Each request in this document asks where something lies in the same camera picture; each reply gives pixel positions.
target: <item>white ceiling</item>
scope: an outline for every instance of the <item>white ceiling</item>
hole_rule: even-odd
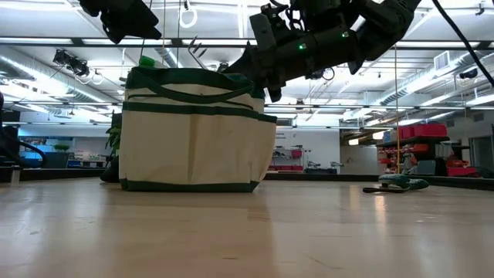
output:
[[[164,17],[165,38],[190,38],[198,35],[208,38],[253,38],[248,24],[248,17],[259,11],[259,6],[268,0],[191,0],[191,5],[198,10],[197,23],[191,28],[183,28],[178,24],[179,1],[167,0],[164,14],[163,0],[153,1],[152,10],[160,19],[157,28],[163,30]],[[481,16],[475,16],[478,1],[473,0],[443,0],[442,4],[448,9],[455,22],[469,39],[489,40],[494,37],[492,24],[494,23],[494,7],[489,0],[486,2],[488,11]],[[30,0],[13,1],[0,0],[0,36],[44,36],[44,37],[102,37],[100,20],[91,18],[80,11],[76,0]],[[415,14],[411,32],[406,39],[433,39],[458,40],[457,35],[444,19],[435,13],[431,1],[424,0]],[[190,14],[184,16],[184,21],[191,20]],[[32,56],[48,66],[56,68],[52,58],[56,49],[53,47],[16,46],[15,49]],[[121,69],[123,48],[66,48],[67,51],[81,59],[89,61],[89,65],[98,69],[106,79],[101,85],[88,84],[96,90],[122,100],[117,93],[121,82],[118,77],[131,66],[136,66],[140,56],[140,49],[127,49],[124,56],[125,65]],[[194,60],[186,49],[172,49],[184,66],[196,67]],[[441,51],[398,51],[398,78],[403,79],[415,74],[432,64],[433,57]],[[219,62],[233,62],[242,54],[240,49],[209,49],[203,62],[218,64]],[[153,49],[145,49],[144,55],[161,59]],[[361,76],[351,76],[345,65],[335,67],[336,78],[333,82],[320,87],[320,81],[304,80],[303,78],[288,82],[283,90],[285,97],[292,98],[319,98],[319,99],[363,99],[364,92],[379,93],[394,85],[394,51],[387,52],[377,63],[365,63],[360,70]]]

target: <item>green bag handle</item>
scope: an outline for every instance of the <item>green bag handle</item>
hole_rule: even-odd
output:
[[[164,84],[198,84],[212,86],[232,92],[214,96],[195,96],[175,90],[163,88]],[[144,66],[134,67],[127,78],[127,89],[146,87],[160,97],[166,97],[185,103],[210,104],[225,102],[234,97],[255,92],[254,84],[248,80],[235,81],[227,76],[205,69],[156,69]],[[149,97],[149,95],[133,95],[133,97]]]

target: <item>wooden floor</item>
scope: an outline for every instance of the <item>wooden floor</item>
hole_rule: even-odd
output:
[[[0,277],[494,277],[494,193],[267,181],[254,194],[0,188]]]

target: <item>canvas tote bag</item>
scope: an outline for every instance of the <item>canvas tote bag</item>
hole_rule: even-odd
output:
[[[120,183],[128,191],[252,192],[271,161],[276,117],[243,76],[139,66],[127,78]]]

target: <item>green trim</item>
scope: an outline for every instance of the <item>green trim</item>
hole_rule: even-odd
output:
[[[152,113],[170,113],[170,114],[200,114],[200,115],[227,115],[249,117],[252,119],[265,121],[275,124],[277,117],[259,114],[256,111],[231,108],[231,107],[201,107],[193,105],[168,105],[157,103],[135,103],[123,102],[123,110]]]
[[[259,184],[257,181],[250,183],[226,183],[203,185],[176,185],[152,181],[129,181],[120,179],[124,191],[129,192],[244,192],[251,193]]]
[[[198,84],[230,90],[231,92],[216,96],[193,96],[188,93],[163,88],[162,85],[164,84]],[[188,99],[191,100],[181,100],[184,102],[204,101],[207,99],[216,100],[218,98],[227,100],[232,97],[240,96],[244,93],[248,93],[254,98],[265,98],[264,91],[256,88],[253,82],[248,81],[243,76],[226,76],[224,74],[215,73],[205,69],[156,69],[146,66],[134,67],[128,75],[126,88],[140,89],[145,87],[151,89],[156,94],[163,94],[166,95],[165,97],[172,99],[174,97],[188,97]]]
[[[128,100],[131,100],[135,97],[163,97],[163,96],[159,96],[159,95],[151,95],[151,94],[143,94],[143,93],[136,93],[136,94],[133,94],[133,95],[130,95]],[[222,101],[222,103],[226,103],[226,104],[231,104],[231,105],[238,105],[238,106],[241,106],[241,107],[247,107],[249,108],[250,110],[254,110],[254,107],[248,105],[248,104],[244,104],[244,103],[238,103],[238,102],[235,102],[235,101],[229,101],[229,100],[225,100],[225,101]]]

